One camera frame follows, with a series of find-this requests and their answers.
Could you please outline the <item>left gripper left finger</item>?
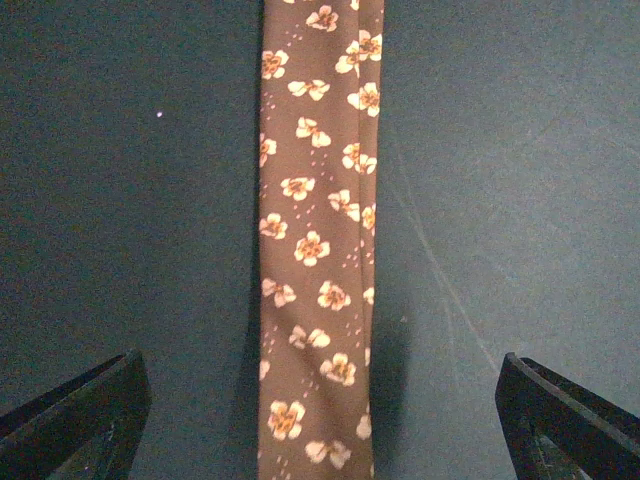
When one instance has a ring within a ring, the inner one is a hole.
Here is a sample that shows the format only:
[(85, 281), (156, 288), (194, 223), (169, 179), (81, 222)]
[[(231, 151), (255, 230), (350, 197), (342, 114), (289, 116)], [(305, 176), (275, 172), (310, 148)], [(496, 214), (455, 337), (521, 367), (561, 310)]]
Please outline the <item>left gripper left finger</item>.
[(130, 350), (1, 417), (3, 479), (127, 479), (151, 409)]

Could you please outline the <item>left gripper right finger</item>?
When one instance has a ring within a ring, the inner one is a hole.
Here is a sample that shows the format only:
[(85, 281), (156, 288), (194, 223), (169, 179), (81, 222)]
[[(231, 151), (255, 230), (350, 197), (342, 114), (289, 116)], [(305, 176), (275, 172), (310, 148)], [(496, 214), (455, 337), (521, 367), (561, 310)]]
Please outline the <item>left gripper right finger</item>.
[(495, 403), (517, 478), (639, 477), (639, 419), (536, 361), (505, 355)]

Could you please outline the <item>brown floral tie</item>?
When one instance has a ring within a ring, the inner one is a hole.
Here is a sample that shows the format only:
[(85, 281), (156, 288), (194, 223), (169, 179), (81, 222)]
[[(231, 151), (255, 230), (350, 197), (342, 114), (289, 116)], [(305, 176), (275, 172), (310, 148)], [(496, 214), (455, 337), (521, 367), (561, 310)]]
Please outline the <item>brown floral tie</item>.
[(257, 475), (370, 479), (381, 1), (268, 1)]

